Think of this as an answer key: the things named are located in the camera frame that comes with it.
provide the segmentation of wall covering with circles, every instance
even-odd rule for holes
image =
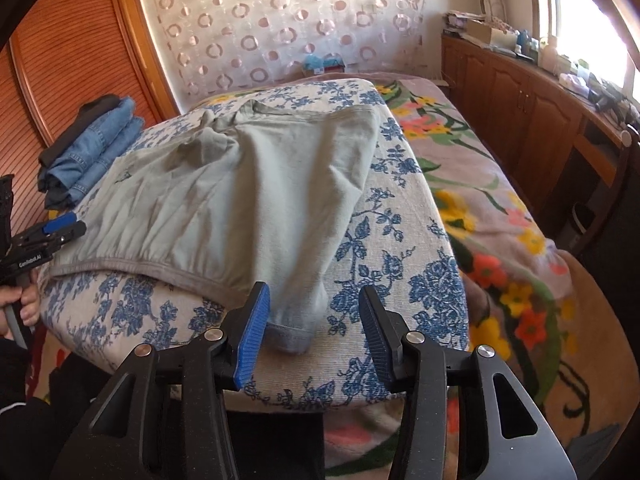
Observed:
[[[306,56],[354,71],[402,70],[424,0],[142,0],[182,109],[209,95],[302,76]]]

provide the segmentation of folded clothes stack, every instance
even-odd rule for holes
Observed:
[[[108,94],[80,108],[76,120],[39,157],[38,190],[46,209],[77,205],[138,138],[145,121],[135,102]]]

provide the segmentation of blue gripper pad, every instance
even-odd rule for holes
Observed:
[[[247,303],[253,300],[254,306],[238,344],[238,362],[234,373],[234,383],[238,389],[248,383],[249,379],[251,379],[251,374],[254,372],[262,336],[264,335],[264,329],[267,326],[267,319],[271,310],[269,285],[266,283],[261,284],[255,299],[252,298],[253,293],[254,291],[252,290]]]
[[[380,303],[375,287],[364,286],[360,289],[358,309],[378,380],[382,383],[389,384],[395,380],[393,355],[392,349],[380,325],[380,317],[386,317],[386,311],[382,303]]]
[[[73,212],[65,213],[62,216],[59,216],[47,222],[42,228],[42,232],[46,235],[55,233],[56,231],[59,231],[63,227],[67,227],[77,221],[78,221],[78,217],[76,217],[76,213],[73,213]]]

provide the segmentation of blue jeans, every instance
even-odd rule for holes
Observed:
[[[45,197],[45,207],[47,209],[61,210],[77,205],[109,171],[113,161],[126,152],[129,146],[140,136],[144,124],[144,119],[140,117],[132,118],[113,139],[107,149],[104,150],[104,153],[98,157],[98,160],[86,170],[68,191],[59,187],[49,190]]]
[[[136,107],[131,97],[125,97],[117,108],[97,118],[60,155],[48,170],[38,175],[38,190],[61,188],[68,190],[98,160],[116,136],[133,117]]]

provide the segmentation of human hand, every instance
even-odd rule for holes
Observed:
[[[24,289],[19,286],[0,286],[0,337],[14,338],[7,325],[3,307],[11,305],[15,301],[20,300],[22,303],[20,317],[25,326],[33,326],[40,319],[40,294],[36,285],[37,276],[36,270],[33,269],[30,272],[31,285]]]

